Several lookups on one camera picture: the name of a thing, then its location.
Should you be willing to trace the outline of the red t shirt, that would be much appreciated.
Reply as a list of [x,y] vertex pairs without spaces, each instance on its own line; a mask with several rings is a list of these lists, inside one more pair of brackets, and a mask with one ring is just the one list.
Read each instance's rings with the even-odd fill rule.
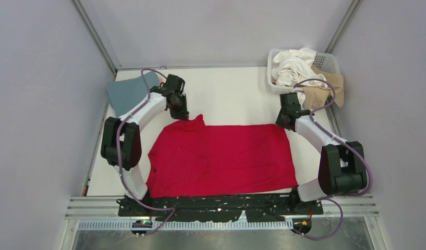
[[289,139],[275,124],[167,125],[149,152],[152,198],[260,193],[297,185]]

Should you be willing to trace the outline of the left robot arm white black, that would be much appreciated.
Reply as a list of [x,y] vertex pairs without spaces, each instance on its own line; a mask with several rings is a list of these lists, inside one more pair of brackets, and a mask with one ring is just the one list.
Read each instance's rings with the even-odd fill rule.
[[124,201],[140,211],[158,211],[172,215],[174,208],[155,208],[147,204],[149,189],[142,177],[138,163],[142,156],[141,132],[154,117],[169,111],[173,119],[187,120],[189,111],[184,93],[185,81],[174,74],[163,76],[164,81],[150,86],[146,74],[141,71],[145,93],[134,94],[132,104],[118,117],[108,117],[104,122],[101,156],[117,169],[125,189]]

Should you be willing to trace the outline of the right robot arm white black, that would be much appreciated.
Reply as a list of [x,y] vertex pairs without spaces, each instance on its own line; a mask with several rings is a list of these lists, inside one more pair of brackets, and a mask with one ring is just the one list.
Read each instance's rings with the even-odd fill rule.
[[335,195],[361,196],[369,190],[370,169],[359,142],[326,130],[313,112],[302,109],[297,93],[280,95],[280,104],[276,125],[301,135],[320,153],[317,177],[289,192],[292,206]]

